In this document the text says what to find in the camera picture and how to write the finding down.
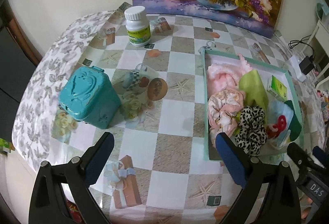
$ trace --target checkered tablecloth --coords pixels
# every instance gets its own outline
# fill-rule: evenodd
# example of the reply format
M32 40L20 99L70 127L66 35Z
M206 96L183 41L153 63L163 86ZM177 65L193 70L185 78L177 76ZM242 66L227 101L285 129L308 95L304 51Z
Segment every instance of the checkered tablecloth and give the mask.
M122 76L144 63L166 80L166 96L155 102L154 108L137 124L127 123L118 111L107 130L79 123L78 128L64 138L53 133L49 158L52 164L66 163L74 156L81 156L109 131L115 137L115 148L108 162L118 161L125 155L132 157L142 200L142 205L116 209L105 168L90 191L110 220L114 223L215 223L216 207L206 205L208 196L221 195L220 205L231 206L241 188L234 184L223 164L203 160L205 101L198 50L206 46L207 41L213 41L221 51L260 59L253 46L256 43L258 52L266 56L265 61L279 67L291 54L298 53L282 49L275 37L268 39L228 24L189 16L148 15L149 20L161 17L167 20L171 30L152 35L150 43L161 51L158 57L150 57L147 53L150 49L129 43L120 10L108 20L116 29L115 43L106 49L97 49L96 53L88 47L84 54L86 59L88 54L96 56L92 65L105 70L119 95L125 92L121 86ZM219 38L214 38L211 32L217 33ZM304 132L309 138L306 143L321 144L323 121L310 83L312 76L299 83L293 70L290 71L301 106L305 104ZM248 222L257 215L264 195L265 187L259 193Z

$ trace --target teal box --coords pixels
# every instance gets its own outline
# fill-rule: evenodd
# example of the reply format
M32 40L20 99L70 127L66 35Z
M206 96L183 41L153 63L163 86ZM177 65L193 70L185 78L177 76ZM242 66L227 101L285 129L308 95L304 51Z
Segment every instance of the teal box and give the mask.
M121 101L104 70L96 66L78 68L60 92L60 105L78 121L106 129Z

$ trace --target white pill bottle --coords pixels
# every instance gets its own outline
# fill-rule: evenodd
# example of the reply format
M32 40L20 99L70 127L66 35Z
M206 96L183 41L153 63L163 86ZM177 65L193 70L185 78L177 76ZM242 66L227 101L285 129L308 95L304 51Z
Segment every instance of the white pill bottle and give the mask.
M147 45L151 39L150 22L144 6L133 6L124 12L130 43L136 47Z

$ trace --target screw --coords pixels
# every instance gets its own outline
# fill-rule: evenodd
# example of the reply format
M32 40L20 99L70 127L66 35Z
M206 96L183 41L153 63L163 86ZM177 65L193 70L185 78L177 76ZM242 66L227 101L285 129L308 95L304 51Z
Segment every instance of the screw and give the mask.
M289 164L286 161L282 161L281 164L282 164L283 167L289 167Z
M76 163L78 163L80 161L80 157L79 156L75 156L75 157L73 157L72 159L71 159L71 162L73 163L73 164L76 164Z
M48 161L46 161L46 160L43 160L40 164L41 167L45 167L47 165L48 165Z
M250 158L250 161L254 164L257 164L259 162L259 159L257 157Z

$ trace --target green label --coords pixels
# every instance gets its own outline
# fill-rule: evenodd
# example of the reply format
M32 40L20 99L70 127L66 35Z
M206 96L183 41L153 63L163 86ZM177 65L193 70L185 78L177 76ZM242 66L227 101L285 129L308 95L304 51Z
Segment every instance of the green label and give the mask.
M128 31L128 36L129 36L129 40L132 43L135 44L139 44L139 43L144 43L146 41L149 40L149 38L151 37L151 30L150 30L150 26L139 30L139 31Z

